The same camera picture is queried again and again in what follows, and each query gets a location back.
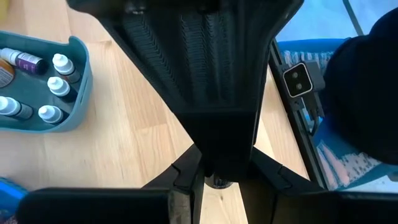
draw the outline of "black fabric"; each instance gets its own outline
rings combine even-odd
[[[95,16],[222,179],[246,174],[269,45],[303,0],[68,0]],[[205,7],[196,7],[202,2]],[[210,9],[207,3],[212,2]],[[143,10],[137,10],[143,4]]]
[[[347,40],[330,60],[323,97],[335,128],[359,150],[398,164],[398,9],[369,35]]]
[[[169,223],[173,209],[186,212],[179,207],[185,200],[169,189],[49,188],[24,197],[16,217],[20,224]]]
[[[397,194],[319,192],[279,194],[272,224],[395,223]]]

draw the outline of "teal tray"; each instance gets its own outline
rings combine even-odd
[[[45,75],[31,75],[15,69],[15,79],[8,86],[0,88],[0,95],[10,96],[33,107],[34,115],[27,121],[0,116],[0,131],[49,133],[70,131],[77,128],[85,118],[93,87],[90,60],[84,43],[77,37],[70,37],[68,44],[60,44],[0,31],[0,49],[4,47],[41,57],[49,63],[49,69]],[[74,103],[64,103],[53,95],[47,87],[49,77],[57,76],[57,72],[52,65],[52,57],[55,53],[66,55],[81,74],[80,81],[71,85],[78,91]],[[45,123],[37,114],[37,110],[43,105],[58,106],[70,115],[64,122],[56,126]]]

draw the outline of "white plastic cap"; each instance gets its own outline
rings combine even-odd
[[[69,75],[75,71],[75,66],[73,66],[72,61],[65,55],[55,54],[52,58],[52,63],[56,71],[61,75]]]
[[[60,108],[51,105],[44,105],[39,109],[39,117],[43,119],[43,121],[47,123],[57,123],[62,117],[62,111]]]
[[[67,81],[60,77],[50,77],[47,81],[47,86],[55,96],[65,96],[70,91],[70,86]]]
[[[11,97],[0,96],[0,114],[12,116],[18,113],[21,109],[21,104]]]
[[[11,65],[16,65],[15,59],[17,56],[22,53],[19,50],[3,48],[0,52],[0,57],[9,62]]]

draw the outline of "light wood floor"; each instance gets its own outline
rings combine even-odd
[[[84,123],[60,134],[0,133],[0,176],[42,187],[140,187],[192,143],[175,116],[93,17],[64,0],[11,0],[0,29],[57,42],[75,35],[90,51],[94,88]],[[257,146],[307,177],[270,73]],[[247,223],[239,187],[205,187],[202,223]]]

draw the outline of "blue object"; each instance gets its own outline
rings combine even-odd
[[[0,177],[0,221],[11,218],[18,207],[19,201],[28,191],[21,186]]]
[[[330,190],[359,186],[398,170],[398,166],[383,164],[356,149],[335,131],[334,125],[334,117],[327,116],[314,136],[319,155],[333,173],[334,180],[325,177],[329,183],[335,181]]]
[[[355,36],[357,34],[342,0],[304,0],[302,7],[279,32],[276,39],[339,39]]]
[[[347,40],[335,51],[324,74],[326,88],[320,93],[322,105],[325,102],[327,110],[338,116],[339,134],[390,164],[398,164],[397,38],[398,9],[394,9],[368,35]]]
[[[310,39],[278,42],[285,63],[293,66],[300,61],[315,60],[322,72],[334,51],[347,39]]]
[[[70,37],[68,44],[60,44],[0,31],[0,49],[4,47],[43,58],[49,63],[49,69],[42,76],[30,75],[16,69],[15,79],[10,85],[0,88],[0,95],[13,97],[34,109],[34,116],[23,122],[0,116],[0,131],[48,133],[75,129],[85,118],[93,86],[89,55],[84,43],[77,37]],[[78,90],[76,102],[63,103],[51,94],[47,87],[48,78],[57,75],[52,66],[52,57],[55,53],[64,54],[70,58],[75,64],[76,70],[81,73],[81,80],[78,83],[71,84],[72,88]],[[64,122],[56,126],[45,123],[37,114],[37,110],[43,105],[58,106],[70,115]]]

